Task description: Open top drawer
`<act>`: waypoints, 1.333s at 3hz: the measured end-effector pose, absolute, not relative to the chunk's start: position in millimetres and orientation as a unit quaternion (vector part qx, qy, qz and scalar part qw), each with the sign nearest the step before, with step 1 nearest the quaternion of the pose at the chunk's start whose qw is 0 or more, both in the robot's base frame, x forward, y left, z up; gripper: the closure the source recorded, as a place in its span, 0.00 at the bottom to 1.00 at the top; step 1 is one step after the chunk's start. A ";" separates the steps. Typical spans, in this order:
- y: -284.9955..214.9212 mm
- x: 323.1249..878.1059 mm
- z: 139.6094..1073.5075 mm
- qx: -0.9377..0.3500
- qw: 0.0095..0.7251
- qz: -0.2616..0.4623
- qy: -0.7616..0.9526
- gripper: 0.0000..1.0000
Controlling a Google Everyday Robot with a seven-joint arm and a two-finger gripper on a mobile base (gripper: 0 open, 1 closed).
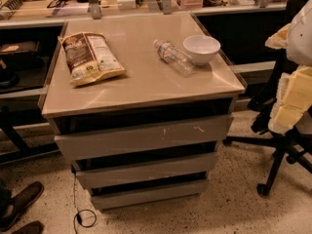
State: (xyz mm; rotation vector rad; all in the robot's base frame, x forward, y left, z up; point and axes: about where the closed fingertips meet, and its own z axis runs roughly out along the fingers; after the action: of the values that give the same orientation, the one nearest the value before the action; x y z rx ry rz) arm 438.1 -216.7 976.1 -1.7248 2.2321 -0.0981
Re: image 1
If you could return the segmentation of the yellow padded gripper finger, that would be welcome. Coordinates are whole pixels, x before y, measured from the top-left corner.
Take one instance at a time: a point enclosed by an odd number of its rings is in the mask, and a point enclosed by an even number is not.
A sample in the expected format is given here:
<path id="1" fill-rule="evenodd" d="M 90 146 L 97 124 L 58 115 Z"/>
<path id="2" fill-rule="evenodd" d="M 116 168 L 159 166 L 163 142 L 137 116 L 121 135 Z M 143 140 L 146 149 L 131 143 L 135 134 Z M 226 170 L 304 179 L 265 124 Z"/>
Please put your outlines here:
<path id="1" fill-rule="evenodd" d="M 283 73 L 268 129 L 277 134 L 291 130 L 312 105 L 312 67 L 300 65 L 292 74 Z"/>

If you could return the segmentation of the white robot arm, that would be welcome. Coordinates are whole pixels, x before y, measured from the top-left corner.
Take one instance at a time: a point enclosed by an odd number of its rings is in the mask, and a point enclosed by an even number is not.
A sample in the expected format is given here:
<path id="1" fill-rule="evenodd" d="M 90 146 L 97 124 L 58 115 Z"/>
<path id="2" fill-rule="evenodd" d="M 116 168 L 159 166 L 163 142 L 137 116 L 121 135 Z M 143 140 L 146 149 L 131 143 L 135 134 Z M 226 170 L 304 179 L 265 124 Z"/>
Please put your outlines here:
<path id="1" fill-rule="evenodd" d="M 282 74 L 277 101 L 270 113 L 269 130 L 283 135 L 312 105 L 312 0 L 308 0 L 291 23 L 270 36 L 265 46 L 285 49 L 287 59 L 298 65 L 291 75 Z"/>

